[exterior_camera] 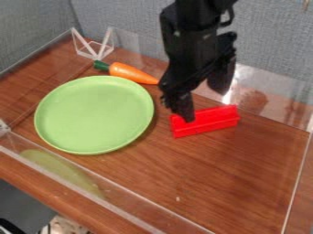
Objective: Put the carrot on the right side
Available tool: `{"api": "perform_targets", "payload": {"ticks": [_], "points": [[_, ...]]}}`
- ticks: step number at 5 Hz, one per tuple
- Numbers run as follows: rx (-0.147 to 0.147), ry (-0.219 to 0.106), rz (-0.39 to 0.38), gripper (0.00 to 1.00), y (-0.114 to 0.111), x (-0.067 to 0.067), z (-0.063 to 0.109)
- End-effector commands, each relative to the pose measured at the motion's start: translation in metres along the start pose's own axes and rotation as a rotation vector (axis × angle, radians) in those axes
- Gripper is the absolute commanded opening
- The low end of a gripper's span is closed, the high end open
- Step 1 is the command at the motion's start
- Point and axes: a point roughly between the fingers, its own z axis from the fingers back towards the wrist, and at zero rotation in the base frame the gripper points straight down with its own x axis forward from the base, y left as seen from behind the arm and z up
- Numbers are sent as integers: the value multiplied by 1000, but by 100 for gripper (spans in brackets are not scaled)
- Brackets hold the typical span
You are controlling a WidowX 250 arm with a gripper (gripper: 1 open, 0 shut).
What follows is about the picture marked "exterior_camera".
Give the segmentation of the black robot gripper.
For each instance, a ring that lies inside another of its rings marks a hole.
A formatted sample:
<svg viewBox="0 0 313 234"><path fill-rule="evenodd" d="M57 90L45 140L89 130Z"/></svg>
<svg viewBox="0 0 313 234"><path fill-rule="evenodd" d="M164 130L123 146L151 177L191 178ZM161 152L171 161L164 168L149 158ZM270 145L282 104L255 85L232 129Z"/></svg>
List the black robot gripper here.
<svg viewBox="0 0 313 234"><path fill-rule="evenodd" d="M184 122L192 122L191 91L205 80L219 95L235 74L236 33L218 34L231 25L234 3L172 3L160 13L163 49L168 67L159 84L161 104Z"/></svg>

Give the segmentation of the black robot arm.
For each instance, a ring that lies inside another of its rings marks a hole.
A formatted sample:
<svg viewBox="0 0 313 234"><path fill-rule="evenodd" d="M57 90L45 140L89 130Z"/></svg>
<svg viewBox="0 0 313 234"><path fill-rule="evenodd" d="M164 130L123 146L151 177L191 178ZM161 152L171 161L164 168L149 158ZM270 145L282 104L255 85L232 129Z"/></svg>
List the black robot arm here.
<svg viewBox="0 0 313 234"><path fill-rule="evenodd" d="M230 89L235 74L234 31L218 30L232 21L236 0L175 0L160 13L163 50L168 66L159 81L161 102L185 122L195 119L192 90L200 83L218 94Z"/></svg>

